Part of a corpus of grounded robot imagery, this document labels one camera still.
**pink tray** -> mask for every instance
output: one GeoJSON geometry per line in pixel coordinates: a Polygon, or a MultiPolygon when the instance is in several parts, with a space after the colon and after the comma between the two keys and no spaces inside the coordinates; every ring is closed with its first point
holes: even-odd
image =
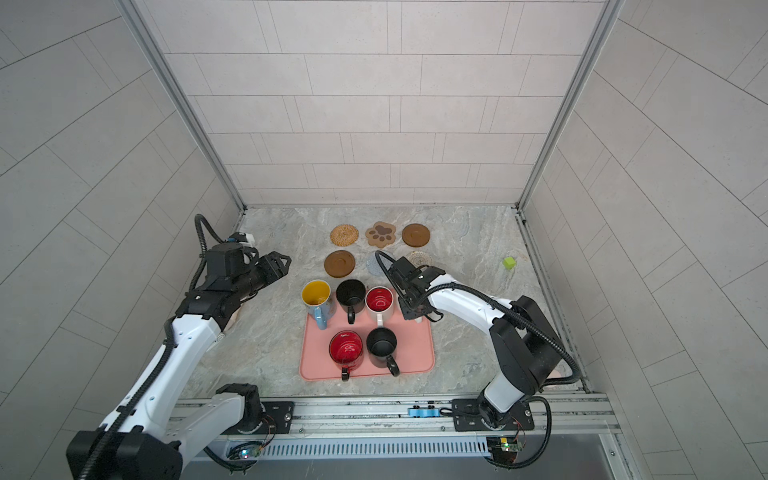
{"type": "MultiPolygon", "coordinates": [[[[404,320],[399,310],[395,310],[392,318],[384,322],[397,336],[395,360],[400,373],[424,373],[435,366],[435,347],[432,345],[432,329],[429,321],[421,323],[415,320],[404,320]]],[[[304,329],[304,346],[301,350],[299,374],[305,380],[341,380],[341,369],[331,360],[328,345],[334,335],[342,330],[357,332],[365,348],[368,333],[376,328],[376,321],[363,310],[355,318],[355,324],[346,321],[346,309],[336,304],[336,314],[328,321],[328,328],[317,328],[315,319],[306,316],[304,329]]],[[[362,364],[354,369],[349,376],[391,375],[387,368],[379,368],[371,363],[368,350],[363,352],[362,364]]]]}

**blue plastic part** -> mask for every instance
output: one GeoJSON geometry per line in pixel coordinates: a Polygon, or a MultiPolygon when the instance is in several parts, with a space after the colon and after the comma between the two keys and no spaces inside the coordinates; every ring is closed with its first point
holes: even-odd
{"type": "Polygon", "coordinates": [[[408,409],[408,415],[414,418],[439,417],[439,409],[408,409]]]}

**paw-shaped coaster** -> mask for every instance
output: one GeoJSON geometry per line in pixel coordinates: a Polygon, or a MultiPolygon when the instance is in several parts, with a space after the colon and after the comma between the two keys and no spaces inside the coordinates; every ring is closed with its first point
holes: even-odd
{"type": "Polygon", "coordinates": [[[368,239],[368,245],[374,247],[384,248],[387,245],[392,245],[397,240],[395,237],[395,231],[397,227],[390,223],[376,222],[373,227],[366,230],[366,238],[368,239]]]}

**brown wooden coaster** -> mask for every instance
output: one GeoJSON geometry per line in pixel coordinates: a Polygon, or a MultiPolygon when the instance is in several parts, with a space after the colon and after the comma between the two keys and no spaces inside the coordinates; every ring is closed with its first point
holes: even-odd
{"type": "Polygon", "coordinates": [[[331,230],[331,243],[338,247],[348,247],[357,241],[358,236],[357,229],[345,223],[331,230]]]}
{"type": "Polygon", "coordinates": [[[355,257],[346,250],[337,250],[326,257],[325,268],[333,278],[342,278],[355,269],[355,257]]]}
{"type": "Polygon", "coordinates": [[[391,223],[376,222],[373,227],[366,230],[366,238],[368,239],[368,245],[374,247],[384,248],[387,245],[392,245],[397,240],[395,232],[397,227],[391,223]]]}
{"type": "Polygon", "coordinates": [[[429,243],[429,228],[420,223],[411,223],[402,229],[402,241],[410,247],[423,247],[429,243]]]}

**tile wall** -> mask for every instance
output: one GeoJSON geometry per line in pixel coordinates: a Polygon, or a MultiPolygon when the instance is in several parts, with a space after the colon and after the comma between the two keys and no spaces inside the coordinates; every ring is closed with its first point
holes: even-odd
{"type": "Polygon", "coordinates": [[[767,32],[627,0],[525,211],[646,478],[768,478],[767,32]]]}
{"type": "Polygon", "coordinates": [[[159,346],[239,212],[107,0],[0,2],[0,469],[64,456],[159,346]]]}
{"type": "Polygon", "coordinates": [[[602,8],[136,3],[250,205],[517,201],[602,8]]]}

